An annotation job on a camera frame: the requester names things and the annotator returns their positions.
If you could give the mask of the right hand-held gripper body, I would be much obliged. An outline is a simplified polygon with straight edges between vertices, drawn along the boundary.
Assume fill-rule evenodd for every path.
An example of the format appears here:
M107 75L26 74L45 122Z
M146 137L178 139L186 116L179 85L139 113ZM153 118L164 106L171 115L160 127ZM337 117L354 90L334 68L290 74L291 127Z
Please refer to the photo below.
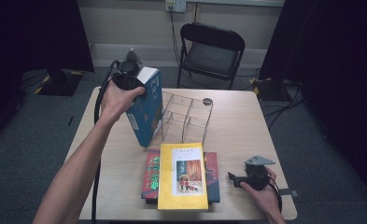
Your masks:
M270 164L275 164L275 162L259 155L254 155L244 161L247 173L246 183L255 190L264 189L269 183L269 175L265 166Z

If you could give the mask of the black stand base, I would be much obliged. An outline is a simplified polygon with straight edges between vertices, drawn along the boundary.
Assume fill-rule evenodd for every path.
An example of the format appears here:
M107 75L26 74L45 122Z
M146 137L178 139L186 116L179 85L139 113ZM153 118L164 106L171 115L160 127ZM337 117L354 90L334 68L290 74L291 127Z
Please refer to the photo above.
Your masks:
M36 88L35 94L53 96L73 96L83 73L73 70L48 69L42 83Z
M260 101L291 102L292 98L283 85L276 84L271 79L258 80L252 78L250 85Z

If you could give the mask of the grey tape strip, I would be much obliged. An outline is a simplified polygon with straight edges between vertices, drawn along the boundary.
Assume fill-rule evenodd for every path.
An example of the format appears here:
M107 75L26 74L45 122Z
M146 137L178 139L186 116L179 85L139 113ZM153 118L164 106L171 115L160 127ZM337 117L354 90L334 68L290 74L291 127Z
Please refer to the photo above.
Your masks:
M292 198L299 197L299 192L292 189L281 189L279 191L280 195L290 195Z

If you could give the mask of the red illustrated book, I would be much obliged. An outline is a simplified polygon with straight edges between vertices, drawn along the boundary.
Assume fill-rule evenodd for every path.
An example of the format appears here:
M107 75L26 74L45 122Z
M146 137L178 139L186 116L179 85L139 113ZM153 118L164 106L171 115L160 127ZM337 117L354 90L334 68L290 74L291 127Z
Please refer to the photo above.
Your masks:
M216 152L205 152L205 180L207 198L220 200L219 194L219 169ZM157 199L159 188L160 150L150 149L146 160L142 185L142 199Z

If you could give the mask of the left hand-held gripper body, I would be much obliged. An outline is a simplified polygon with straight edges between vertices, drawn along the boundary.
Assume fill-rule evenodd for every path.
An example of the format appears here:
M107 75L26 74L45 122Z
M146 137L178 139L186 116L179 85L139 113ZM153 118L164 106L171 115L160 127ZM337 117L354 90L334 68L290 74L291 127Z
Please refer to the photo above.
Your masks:
M112 76L113 82L125 91L144 87L144 84L138 78L141 63L142 61L134 52L134 49L130 49L124 61L117 62L117 72Z

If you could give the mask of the person's right hand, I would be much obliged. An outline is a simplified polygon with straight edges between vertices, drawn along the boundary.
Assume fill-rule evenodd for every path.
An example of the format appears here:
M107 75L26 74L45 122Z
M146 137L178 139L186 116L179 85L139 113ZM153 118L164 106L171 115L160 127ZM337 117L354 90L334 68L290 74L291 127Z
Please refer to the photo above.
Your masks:
M251 195L252 199L257 203L265 216L270 213L281 214L278 206L277 194L271 186L267 185L262 190L255 190L249 184L244 184L242 189Z

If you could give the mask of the clear acrylic book rack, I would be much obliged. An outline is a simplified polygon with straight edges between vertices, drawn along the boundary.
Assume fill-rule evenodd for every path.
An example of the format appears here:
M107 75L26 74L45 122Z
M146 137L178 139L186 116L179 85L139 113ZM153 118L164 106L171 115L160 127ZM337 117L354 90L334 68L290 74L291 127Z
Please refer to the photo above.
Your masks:
M162 141L171 144L203 143L213 105L203 99L193 99L164 91L162 112Z

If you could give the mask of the blue book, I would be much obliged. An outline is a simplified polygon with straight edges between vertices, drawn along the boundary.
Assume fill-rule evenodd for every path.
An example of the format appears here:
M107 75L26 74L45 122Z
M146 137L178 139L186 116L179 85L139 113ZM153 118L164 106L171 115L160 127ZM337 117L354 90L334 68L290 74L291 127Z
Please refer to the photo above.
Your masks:
M162 81L157 68L143 67L137 76L146 92L138 96L126 111L128 120L141 147L148 147L162 126Z

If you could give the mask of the black folding chair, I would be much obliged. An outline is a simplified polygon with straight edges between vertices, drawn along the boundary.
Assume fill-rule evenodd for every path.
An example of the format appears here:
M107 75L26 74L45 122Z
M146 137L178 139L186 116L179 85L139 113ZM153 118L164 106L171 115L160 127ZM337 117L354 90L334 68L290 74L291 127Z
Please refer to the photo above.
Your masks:
M176 86L183 71L229 81L230 90L240 66L245 40L237 32L191 22L180 28L182 41Z

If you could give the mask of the black curtain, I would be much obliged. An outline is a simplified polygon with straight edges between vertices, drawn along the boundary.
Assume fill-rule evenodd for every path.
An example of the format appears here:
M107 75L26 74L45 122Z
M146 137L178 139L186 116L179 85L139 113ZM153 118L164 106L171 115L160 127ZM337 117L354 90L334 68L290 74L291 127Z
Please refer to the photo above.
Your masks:
M94 70L78 0L0 0L0 128L43 69Z
M285 0L260 77L302 84L367 187L367 0Z

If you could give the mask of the person's left hand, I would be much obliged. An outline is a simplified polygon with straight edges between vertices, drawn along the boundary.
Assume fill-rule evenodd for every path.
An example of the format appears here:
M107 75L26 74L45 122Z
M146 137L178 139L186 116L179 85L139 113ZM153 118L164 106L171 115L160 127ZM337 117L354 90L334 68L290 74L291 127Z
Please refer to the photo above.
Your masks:
M110 81L101 103L101 116L103 123L113 125L125 113L134 99L145 92L144 87L137 87L133 90L125 91L120 89L113 81Z

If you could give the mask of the yellow book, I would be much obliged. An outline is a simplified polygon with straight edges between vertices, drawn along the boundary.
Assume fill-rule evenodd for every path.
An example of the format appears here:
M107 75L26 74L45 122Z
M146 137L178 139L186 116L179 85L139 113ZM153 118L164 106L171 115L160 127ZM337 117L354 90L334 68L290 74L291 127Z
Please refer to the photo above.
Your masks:
M161 144L157 209L208 209L204 151L201 143Z

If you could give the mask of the white wall socket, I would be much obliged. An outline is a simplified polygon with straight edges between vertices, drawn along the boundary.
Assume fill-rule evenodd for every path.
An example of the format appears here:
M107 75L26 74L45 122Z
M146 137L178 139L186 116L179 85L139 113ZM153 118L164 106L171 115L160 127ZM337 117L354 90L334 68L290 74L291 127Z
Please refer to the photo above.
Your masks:
M165 11L166 12L186 12L187 2L185 0L165 0Z

